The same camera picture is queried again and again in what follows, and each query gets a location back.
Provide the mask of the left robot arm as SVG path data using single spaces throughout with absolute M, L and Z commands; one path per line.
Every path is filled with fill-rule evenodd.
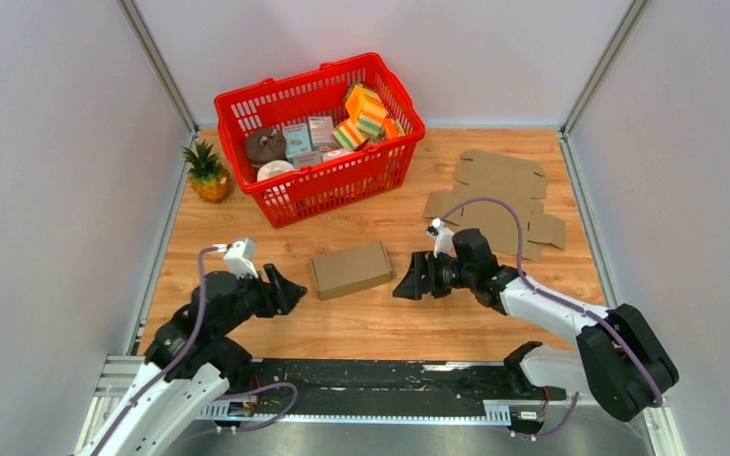
M 263 275 L 204 275 L 161 326 L 130 387 L 83 455 L 162 455 L 225 393 L 257 395 L 252 354 L 228 334 L 252 317 L 285 316 L 307 295 L 272 264 Z

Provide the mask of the grey small box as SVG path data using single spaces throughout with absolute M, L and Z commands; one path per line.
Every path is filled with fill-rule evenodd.
M 332 116 L 310 116 L 307 118 L 307 126 L 314 150 L 328 151 L 336 149 L 333 135 L 335 123 Z

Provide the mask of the brown round item in basket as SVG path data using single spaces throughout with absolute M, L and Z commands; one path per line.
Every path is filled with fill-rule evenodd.
M 286 140 L 273 126 L 252 131 L 245 139 L 244 152 L 249 163 L 262 167 L 268 162 L 286 160 Z

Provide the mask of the brown cardboard box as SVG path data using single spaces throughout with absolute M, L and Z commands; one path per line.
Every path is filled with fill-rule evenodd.
M 311 268 L 321 301 L 369 290 L 394 277 L 390 256 L 381 241 L 314 256 Z

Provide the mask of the striped sponge lower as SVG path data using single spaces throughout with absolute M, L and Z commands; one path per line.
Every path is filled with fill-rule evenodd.
M 356 151 L 368 141 L 368 136 L 356 126 L 355 121 L 351 118 L 338 124 L 332 132 L 332 137 L 340 148 L 350 151 Z

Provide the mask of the orange sponge right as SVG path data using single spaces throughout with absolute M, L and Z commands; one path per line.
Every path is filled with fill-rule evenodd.
M 402 124 L 393 118 L 386 118 L 382 124 L 381 138 L 384 140 L 392 140 L 405 135 Z

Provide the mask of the white round tin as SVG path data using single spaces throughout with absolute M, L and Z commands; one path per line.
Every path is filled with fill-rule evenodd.
M 295 167 L 284 160 L 269 161 L 257 172 L 257 181 L 267 181 L 279 175 L 294 171 Z

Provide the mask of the small pineapple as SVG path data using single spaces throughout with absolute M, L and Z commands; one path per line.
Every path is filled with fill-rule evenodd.
M 220 203 L 231 193 L 231 176 L 213 150 L 214 144 L 205 140 L 182 147 L 182 158 L 189 165 L 191 188 L 204 201 Z

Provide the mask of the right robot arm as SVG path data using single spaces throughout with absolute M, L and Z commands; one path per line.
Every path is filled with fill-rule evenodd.
M 465 289 L 484 307 L 532 322 L 573 347 L 562 351 L 532 342 L 507 356 L 504 384 L 512 395 L 526 398 L 543 387 L 580 392 L 628 422 L 658 406 L 679 382 L 677 367 L 635 307 L 608 309 L 556 293 L 501 264 L 476 228 L 453 234 L 449 241 L 453 255 L 441 250 L 412 254 L 394 297 L 442 298 Z

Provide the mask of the red plastic shopping basket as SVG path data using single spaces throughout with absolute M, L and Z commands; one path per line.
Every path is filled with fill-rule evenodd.
M 402 125 L 403 136 L 365 145 L 333 161 L 258 180 L 245 154 L 246 137 L 261 127 L 282 129 L 311 116 L 330 115 L 342 121 L 346 115 L 343 97 L 354 82 L 380 95 L 390 118 Z M 410 94 L 375 52 L 224 92 L 215 98 L 214 107 L 221 147 L 241 192 L 254 200 L 275 228 L 400 187 L 414 150 L 426 134 Z

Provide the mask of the teal small box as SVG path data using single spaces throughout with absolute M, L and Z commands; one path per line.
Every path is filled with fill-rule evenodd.
M 281 133 L 285 140 L 285 157 L 293 162 L 295 157 L 313 150 L 307 123 L 284 126 Z

